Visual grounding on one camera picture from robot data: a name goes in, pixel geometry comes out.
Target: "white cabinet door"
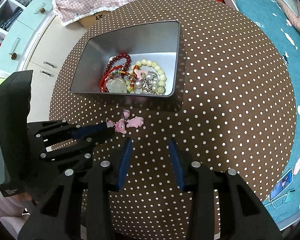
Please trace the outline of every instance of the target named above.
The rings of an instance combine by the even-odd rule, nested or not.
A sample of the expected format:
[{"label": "white cabinet door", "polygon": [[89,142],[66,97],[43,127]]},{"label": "white cabinet door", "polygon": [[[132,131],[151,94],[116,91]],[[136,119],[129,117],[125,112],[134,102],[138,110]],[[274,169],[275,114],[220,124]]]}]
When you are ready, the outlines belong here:
[{"label": "white cabinet door", "polygon": [[37,44],[30,61],[58,74],[68,54],[86,31],[78,22],[63,27],[55,17]]},{"label": "white cabinet door", "polygon": [[27,70],[33,70],[28,122],[48,121],[50,101],[58,75],[32,62],[29,62]]}]

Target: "gray box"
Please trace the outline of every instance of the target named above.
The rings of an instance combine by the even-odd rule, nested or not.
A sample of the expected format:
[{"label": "gray box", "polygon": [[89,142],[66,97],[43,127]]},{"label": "gray box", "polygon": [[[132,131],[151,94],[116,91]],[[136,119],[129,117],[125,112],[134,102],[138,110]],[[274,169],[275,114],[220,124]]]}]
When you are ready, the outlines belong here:
[{"label": "gray box", "polygon": [[[99,92],[109,58],[120,53],[131,56],[132,67],[137,60],[157,61],[167,76],[165,95]],[[186,54],[178,21],[133,25],[102,33],[87,42],[70,91],[102,104],[178,112],[183,103],[185,68]]]}]

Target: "metal screw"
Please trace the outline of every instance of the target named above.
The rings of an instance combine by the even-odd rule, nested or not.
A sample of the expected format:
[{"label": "metal screw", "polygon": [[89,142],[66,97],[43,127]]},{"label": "metal screw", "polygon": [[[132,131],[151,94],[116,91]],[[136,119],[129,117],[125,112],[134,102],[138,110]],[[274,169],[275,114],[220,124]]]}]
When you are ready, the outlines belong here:
[{"label": "metal screw", "polygon": [[103,161],[100,163],[101,167],[109,167],[110,162],[109,161]]},{"label": "metal screw", "polygon": [[235,169],[229,169],[228,173],[232,176],[237,175],[237,171]]},{"label": "metal screw", "polygon": [[194,162],[191,162],[191,166],[194,168],[199,168],[201,166],[201,163],[194,161]]},{"label": "metal screw", "polygon": [[68,169],[68,170],[65,171],[65,175],[66,176],[71,176],[73,174],[73,172],[74,172],[73,170]]}]

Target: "bed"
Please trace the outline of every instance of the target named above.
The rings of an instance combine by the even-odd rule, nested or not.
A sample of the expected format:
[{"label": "bed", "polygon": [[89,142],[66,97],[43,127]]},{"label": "bed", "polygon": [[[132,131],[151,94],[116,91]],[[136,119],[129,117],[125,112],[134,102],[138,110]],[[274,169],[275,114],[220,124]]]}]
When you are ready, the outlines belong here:
[{"label": "bed", "polygon": [[280,196],[295,190],[292,201],[282,197],[274,204],[264,201],[267,210],[282,230],[300,217],[300,35],[274,0],[225,0],[265,32],[284,59],[296,98],[296,132],[290,159],[283,174],[292,169],[293,180]]}]

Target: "polka dot tablecloth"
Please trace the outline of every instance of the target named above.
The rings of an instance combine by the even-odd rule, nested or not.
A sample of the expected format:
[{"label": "polka dot tablecloth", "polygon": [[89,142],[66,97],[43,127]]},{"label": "polka dot tablecloth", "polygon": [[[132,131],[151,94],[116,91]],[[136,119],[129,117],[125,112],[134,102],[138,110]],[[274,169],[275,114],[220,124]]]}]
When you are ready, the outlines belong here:
[{"label": "polka dot tablecloth", "polygon": [[[184,239],[192,194],[180,193],[168,142],[214,171],[234,168],[264,200],[289,160],[296,126],[293,87],[268,37],[246,16],[214,0],[137,0],[90,28],[70,52],[58,76],[50,119],[81,125],[120,119],[123,108],[70,93],[87,41],[142,23],[178,20],[186,49],[183,107],[178,113],[130,107],[144,126],[127,128],[96,147],[99,162],[133,140],[131,167],[121,192],[110,193],[116,231],[140,239]],[[218,195],[215,225],[218,233]]]}]

